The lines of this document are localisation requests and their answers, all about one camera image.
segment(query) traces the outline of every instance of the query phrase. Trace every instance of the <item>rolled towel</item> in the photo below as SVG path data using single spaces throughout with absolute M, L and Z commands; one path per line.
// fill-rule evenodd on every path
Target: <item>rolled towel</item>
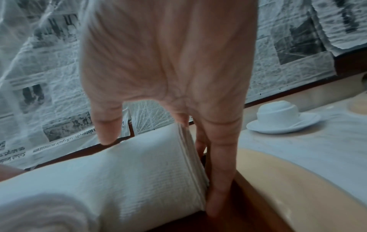
M 204 210 L 207 187 L 190 132 L 171 124 L 0 182 L 0 228 L 147 231 Z

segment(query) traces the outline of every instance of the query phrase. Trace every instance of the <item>white towel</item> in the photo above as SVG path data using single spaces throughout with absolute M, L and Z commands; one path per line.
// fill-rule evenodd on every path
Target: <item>white towel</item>
M 205 209 L 190 132 L 171 124 L 0 182 L 1 232 L 139 232 Z

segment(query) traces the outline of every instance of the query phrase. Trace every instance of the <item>white saucer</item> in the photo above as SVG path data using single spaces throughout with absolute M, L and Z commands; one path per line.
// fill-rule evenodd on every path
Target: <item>white saucer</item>
M 298 122 L 297 124 L 285 128 L 277 128 L 261 125 L 258 120 L 248 123 L 246 127 L 249 130 L 264 134 L 285 134 L 299 131 L 302 130 L 303 128 L 316 124 L 321 120 L 321 116 L 316 113 L 300 113 L 299 119 L 300 122 Z

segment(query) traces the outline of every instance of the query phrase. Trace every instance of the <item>marble surface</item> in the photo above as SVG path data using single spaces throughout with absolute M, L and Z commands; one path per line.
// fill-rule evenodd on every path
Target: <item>marble surface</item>
M 310 110 L 322 120 L 299 132 L 265 135 L 244 130 L 239 147 L 297 164 L 367 206 L 367 115 L 349 112 L 349 101 Z

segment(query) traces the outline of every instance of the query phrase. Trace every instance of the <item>white cup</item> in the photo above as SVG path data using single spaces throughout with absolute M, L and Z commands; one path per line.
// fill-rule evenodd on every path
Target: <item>white cup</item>
M 300 121 L 297 106 L 287 101 L 271 102 L 260 106 L 257 120 L 261 125 L 272 128 L 290 127 Z

